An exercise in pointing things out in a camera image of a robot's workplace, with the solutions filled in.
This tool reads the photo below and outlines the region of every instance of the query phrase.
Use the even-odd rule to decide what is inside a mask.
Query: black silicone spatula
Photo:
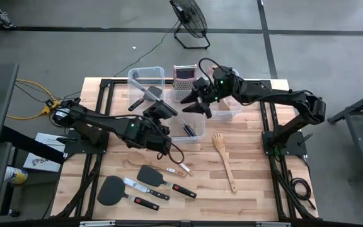
[[[98,201],[105,205],[111,206],[118,202],[120,202],[121,198],[127,198],[136,204],[142,205],[144,207],[148,207],[157,211],[159,206],[153,204],[152,202],[146,201],[140,197],[127,195],[125,192],[125,184],[120,177],[117,176],[109,176],[103,182],[101,189],[98,195]]]
[[[151,168],[147,165],[143,165],[141,167],[141,169],[139,170],[137,179],[141,182],[144,182],[149,185],[156,186],[156,187],[158,187],[161,184],[167,185],[167,186],[171,187],[173,190],[178,191],[187,196],[190,196],[192,198],[195,198],[197,196],[196,193],[194,193],[188,189],[185,189],[180,185],[164,181],[163,175],[160,172],[154,170],[153,168]]]

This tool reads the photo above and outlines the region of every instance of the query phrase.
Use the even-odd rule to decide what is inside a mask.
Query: desk
[[[81,93],[81,104],[92,110],[95,109],[101,78],[85,78]],[[272,88],[288,90],[288,82],[284,79],[271,80]],[[127,85],[119,84],[114,89],[114,96],[110,115],[129,113],[127,101]],[[102,113],[105,111],[107,94],[103,99]],[[292,107],[276,105],[280,124],[285,124],[295,117]],[[241,113],[229,122],[216,122],[211,119],[206,122],[207,134],[197,144],[180,146],[185,153],[185,164],[194,172],[194,177],[186,178],[163,173],[170,182],[180,184],[197,193],[197,198],[188,199],[184,195],[170,190],[164,185],[155,190],[170,195],[169,201],[143,194],[131,187],[126,187],[126,193],[141,196],[160,205],[159,211],[140,207],[131,201],[122,199],[114,206],[103,206],[95,203],[93,219],[137,219],[137,220],[211,220],[211,221],[272,221],[277,220],[277,209],[270,173],[268,158],[263,153],[261,132],[263,131],[260,105],[254,103],[243,107]],[[219,153],[212,144],[212,135],[220,132],[226,138],[226,152],[229,164],[238,188],[237,193],[230,191],[228,178]],[[98,191],[105,177],[117,175],[136,180],[139,166],[127,161],[130,152],[143,152],[151,159],[156,158],[157,152],[144,149],[129,149],[125,143],[113,134],[110,135],[107,153],[103,156],[100,170]],[[72,199],[79,188],[83,171],[85,155],[75,154],[67,160],[61,172],[61,177],[54,199],[52,214],[58,214]],[[287,156],[287,166],[294,177],[301,177],[311,185],[306,165],[297,157]],[[171,163],[168,157],[162,160]],[[282,193],[284,211],[288,208],[286,196]],[[318,216],[307,202],[303,202],[311,214]]]

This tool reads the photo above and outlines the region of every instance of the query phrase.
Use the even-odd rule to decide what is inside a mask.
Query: clear plastic container
[[[237,70],[233,69],[233,71],[237,76],[239,76],[239,72]],[[172,89],[172,92],[172,96],[169,98],[172,98],[174,102],[180,102],[183,98],[190,94],[191,90],[187,91]],[[236,114],[242,111],[242,105],[232,96],[228,96],[220,100],[219,103],[211,103],[210,109],[212,112],[211,120],[231,120]]]
[[[186,95],[188,95],[191,91],[183,91]],[[175,143],[194,143],[199,139],[205,137],[205,115],[203,114],[195,114],[195,113],[185,113],[182,110],[191,105],[192,103],[181,104],[180,101],[174,101],[172,96],[174,95],[174,91],[169,88],[166,92],[167,104],[173,107],[178,115],[176,117],[172,117],[168,120],[163,121],[164,125],[169,126],[170,128],[170,138]],[[189,136],[189,133],[186,132],[186,125],[190,126],[191,130],[193,130],[194,136]]]
[[[183,108],[191,105],[181,104],[180,101],[176,102],[172,99],[172,85],[168,84],[165,87],[164,83],[164,70],[161,67],[146,67],[146,68],[136,68],[131,69],[128,73],[128,104],[131,106],[138,99],[144,96],[144,92],[140,89],[136,88],[130,80],[136,80],[144,89],[148,90],[150,86],[155,86],[162,90],[162,94],[159,97],[163,99],[169,106],[173,107],[178,115],[176,117],[171,117],[167,120],[161,120],[163,125],[166,125],[170,128],[169,136],[172,138],[172,142],[177,144],[183,143],[194,143],[195,141],[204,138],[205,136],[205,117],[202,114],[195,113],[184,113],[182,112]],[[183,91],[183,94],[186,96],[191,91]],[[139,105],[135,108],[132,113],[142,115],[142,112],[149,108],[154,104],[154,101],[147,101]],[[188,124],[195,136],[189,136],[189,134],[185,131],[185,125],[182,123]]]
[[[128,73],[128,97],[129,106],[134,104],[140,98],[144,97],[144,92],[131,84],[130,80],[136,80],[144,89],[148,90],[149,87],[154,86],[162,90],[162,94],[158,97],[166,101],[164,96],[164,70],[162,67],[144,67],[131,69]],[[150,107],[154,101],[144,100],[132,113],[142,114],[142,111]]]

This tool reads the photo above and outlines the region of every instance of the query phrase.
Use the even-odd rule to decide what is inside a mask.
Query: fan base
[[[207,41],[207,43],[208,43],[208,45],[207,46],[205,46],[205,47],[187,47],[186,45],[184,45],[183,44],[183,42],[177,37],[177,33],[179,32],[179,30],[180,30],[180,27],[182,26],[182,24],[180,23],[179,24],[179,26],[177,27],[177,29],[176,29],[176,31],[175,31],[175,33],[174,33],[174,35],[175,35],[175,39],[183,46],[183,48],[184,49],[189,49],[189,50],[192,50],[192,49],[205,49],[205,50],[207,50],[208,49],[208,47],[211,45],[210,44],[210,42],[209,42],[209,40],[208,40],[208,38],[207,38],[207,36],[204,34],[204,38],[205,38],[205,40]]]

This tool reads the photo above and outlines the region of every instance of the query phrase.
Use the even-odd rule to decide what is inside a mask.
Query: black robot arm
[[[53,116],[53,120],[59,125],[73,127],[94,145],[99,143],[99,136],[93,128],[97,127],[114,133],[126,143],[128,148],[147,148],[159,151],[163,155],[169,154],[170,130],[169,127],[161,125],[159,118],[168,119],[177,115],[177,112],[168,109],[168,106],[160,100],[143,114],[144,116],[106,116],[87,109],[79,104],[79,99],[75,99],[63,101]]]
[[[271,146],[278,148],[284,148],[289,136],[304,126],[317,125],[325,120],[326,103],[309,91],[270,90],[259,87],[235,75],[233,69],[226,66],[215,68],[212,76],[214,82],[204,78],[193,82],[192,92],[181,103],[194,104],[184,108],[184,112],[206,114],[207,118],[211,118],[209,105],[227,96],[232,96],[242,105],[263,101],[293,106],[299,115],[286,125],[278,125],[268,140]]]

